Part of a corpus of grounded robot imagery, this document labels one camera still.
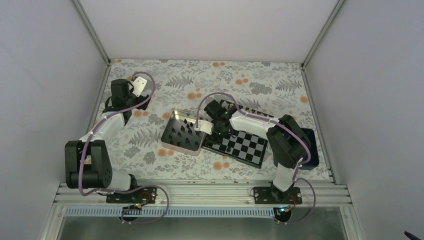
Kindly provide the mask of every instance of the open tin box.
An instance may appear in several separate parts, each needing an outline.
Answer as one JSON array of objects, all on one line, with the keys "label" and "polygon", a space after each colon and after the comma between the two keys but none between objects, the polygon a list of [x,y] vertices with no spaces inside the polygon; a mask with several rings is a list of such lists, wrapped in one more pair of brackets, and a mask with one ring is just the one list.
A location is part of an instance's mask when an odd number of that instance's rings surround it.
[{"label": "open tin box", "polygon": [[173,110],[163,130],[160,142],[164,148],[183,154],[198,156],[206,133],[195,131],[196,115]]}]

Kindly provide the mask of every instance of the chessboard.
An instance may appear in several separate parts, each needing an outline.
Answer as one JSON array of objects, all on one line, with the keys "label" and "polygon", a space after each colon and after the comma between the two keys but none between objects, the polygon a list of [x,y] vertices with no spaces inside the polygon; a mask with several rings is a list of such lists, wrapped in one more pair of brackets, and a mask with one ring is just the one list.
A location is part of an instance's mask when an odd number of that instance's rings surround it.
[{"label": "chessboard", "polygon": [[[234,106],[234,103],[226,100],[221,100],[220,104],[227,109]],[[271,118],[273,117],[272,115],[251,109],[249,107],[244,107],[241,105],[239,105],[239,107],[248,113]],[[208,141],[208,137],[206,137],[202,147],[214,153],[228,156],[255,168],[261,168],[268,144],[266,139],[246,131],[236,130],[233,130],[232,133],[224,134],[222,137],[223,140],[221,144],[211,143]]]}]

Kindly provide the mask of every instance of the floral pattern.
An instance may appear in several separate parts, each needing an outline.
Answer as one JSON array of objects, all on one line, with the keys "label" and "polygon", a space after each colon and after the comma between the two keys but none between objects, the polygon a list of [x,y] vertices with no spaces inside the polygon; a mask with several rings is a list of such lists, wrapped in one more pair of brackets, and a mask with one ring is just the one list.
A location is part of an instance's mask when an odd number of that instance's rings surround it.
[{"label": "floral pattern", "polygon": [[[134,72],[150,73],[156,91],[146,111],[133,109],[127,125],[118,132],[108,153],[112,167],[134,174],[139,179],[185,180],[272,180],[276,174],[273,155],[268,145],[261,169],[238,162],[206,149],[199,156],[190,156],[162,147],[160,137],[174,109],[196,114],[200,101],[209,93],[231,94],[240,105],[282,117],[292,115],[303,128],[315,131],[319,166],[301,170],[299,176],[309,180],[328,180],[323,151],[309,105],[298,63],[198,60],[116,59],[102,96],[97,120],[111,95],[111,81],[131,80]],[[148,80],[142,95],[150,94]],[[212,99],[230,100],[215,95]]]}]

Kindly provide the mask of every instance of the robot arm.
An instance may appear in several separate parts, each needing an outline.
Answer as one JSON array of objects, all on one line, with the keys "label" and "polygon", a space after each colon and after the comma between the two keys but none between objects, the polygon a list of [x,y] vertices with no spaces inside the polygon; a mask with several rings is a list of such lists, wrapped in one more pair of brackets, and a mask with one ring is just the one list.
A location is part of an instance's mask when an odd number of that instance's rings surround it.
[{"label": "robot arm", "polygon": [[[112,169],[107,146],[111,144],[113,137],[127,124],[132,115],[131,111],[119,114],[116,112],[143,102],[148,95],[140,96],[140,94],[146,83],[147,81],[141,77],[137,77],[132,83],[126,79],[113,80],[110,87],[112,96],[106,100],[102,114],[102,117],[107,120],[95,133],[92,129],[79,140],[69,141],[65,145],[66,185],[69,188],[78,188],[82,149],[91,134],[93,137],[88,143],[86,153],[86,159],[91,158],[91,163],[84,164],[82,187],[125,191],[134,185],[132,182],[134,178],[130,174]],[[149,102],[146,102],[138,109],[145,110],[148,104]]]},{"label": "robot arm", "polygon": [[286,192],[293,186],[293,176],[306,151],[292,135],[272,123],[277,122],[284,125],[310,147],[310,140],[292,116],[284,115],[282,118],[276,118],[249,113],[249,117],[247,117],[235,106],[225,109],[215,100],[210,102],[204,110],[212,118],[213,128],[210,138],[218,144],[222,141],[221,134],[232,130],[249,132],[268,139],[273,152],[274,164],[277,167],[271,187],[274,186],[279,191]]}]

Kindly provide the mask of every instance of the red wire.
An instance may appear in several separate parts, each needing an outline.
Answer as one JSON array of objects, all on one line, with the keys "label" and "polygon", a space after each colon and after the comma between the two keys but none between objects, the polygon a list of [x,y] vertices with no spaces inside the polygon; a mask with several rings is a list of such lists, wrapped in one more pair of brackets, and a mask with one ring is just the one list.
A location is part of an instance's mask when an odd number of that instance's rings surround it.
[{"label": "red wire", "polygon": [[295,209],[296,208],[296,198],[293,196],[293,195],[290,195],[290,198],[293,200],[293,208],[292,209]]},{"label": "red wire", "polygon": [[150,198],[152,197],[152,196],[150,195],[150,193],[148,193],[148,192],[144,191],[144,192],[139,193],[139,194],[138,194],[138,196],[141,196],[142,194],[144,194],[144,195],[146,195],[146,196],[147,196],[147,197],[146,197],[146,204],[147,204],[147,203],[149,203]]}]

